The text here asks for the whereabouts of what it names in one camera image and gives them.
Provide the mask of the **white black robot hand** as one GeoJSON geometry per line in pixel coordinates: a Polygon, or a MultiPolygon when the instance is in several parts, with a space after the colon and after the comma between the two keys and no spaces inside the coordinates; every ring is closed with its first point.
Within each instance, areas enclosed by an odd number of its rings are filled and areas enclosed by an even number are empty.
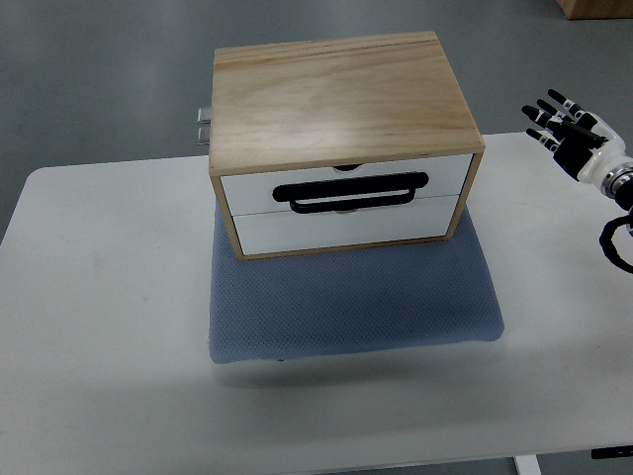
{"type": "Polygon", "coordinates": [[[617,174],[632,168],[624,140],[602,118],[554,89],[547,95],[547,100],[521,108],[537,127],[526,133],[550,151],[569,176],[606,188],[617,174]]]}

